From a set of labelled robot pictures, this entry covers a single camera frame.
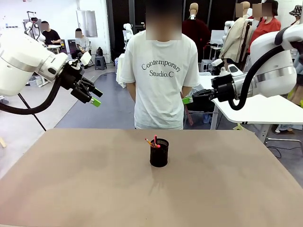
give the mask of robotic arm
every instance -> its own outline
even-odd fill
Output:
[[[248,73],[243,74],[235,65],[229,65],[229,75],[212,80],[213,89],[197,92],[183,99],[183,103],[218,98],[220,102],[228,101],[233,110],[240,110],[247,97],[286,94],[294,88],[297,78],[289,51],[293,48],[298,50],[303,64],[303,24],[260,36],[250,48],[253,66]]]
[[[83,103],[100,106],[90,92],[102,96],[94,84],[84,78],[80,60],[67,60],[64,53],[54,54],[44,48],[38,41],[26,34],[5,33],[0,37],[0,95],[15,96],[26,85],[33,73],[54,81],[53,89],[44,103],[33,109],[19,109],[0,104],[0,110],[29,115],[39,113],[50,106],[59,88],[72,89],[71,94]],[[90,54],[83,55],[83,63],[90,61]]]

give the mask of pen holder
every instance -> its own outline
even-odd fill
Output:
[[[160,148],[151,147],[150,163],[154,167],[164,167],[168,162],[169,143],[164,139],[157,139],[157,145],[160,145]]]

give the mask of black hat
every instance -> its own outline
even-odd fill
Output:
[[[300,6],[300,5],[295,6],[294,10],[289,12],[289,14],[292,16],[295,16],[295,17],[301,17],[302,6]]]
[[[271,3],[271,10],[274,16],[278,16],[279,3],[275,0],[266,0],[265,3]]]

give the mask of bag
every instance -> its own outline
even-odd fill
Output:
[[[103,56],[103,50],[101,47],[99,47],[96,51],[97,56]]]

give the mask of white wall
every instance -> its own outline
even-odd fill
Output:
[[[289,14],[296,5],[302,5],[303,0],[277,0],[279,2],[277,19],[281,21],[282,29],[290,26],[294,21],[295,17]]]
[[[37,17],[46,20],[50,28],[58,32],[60,38],[65,39],[68,49],[68,39],[75,39],[78,28],[76,10],[94,10],[98,37],[89,38],[93,47],[92,53],[100,46],[106,61],[110,61],[109,31],[107,22],[106,0],[0,0],[0,27],[19,26],[23,29],[23,20],[28,19],[27,11],[35,11]]]

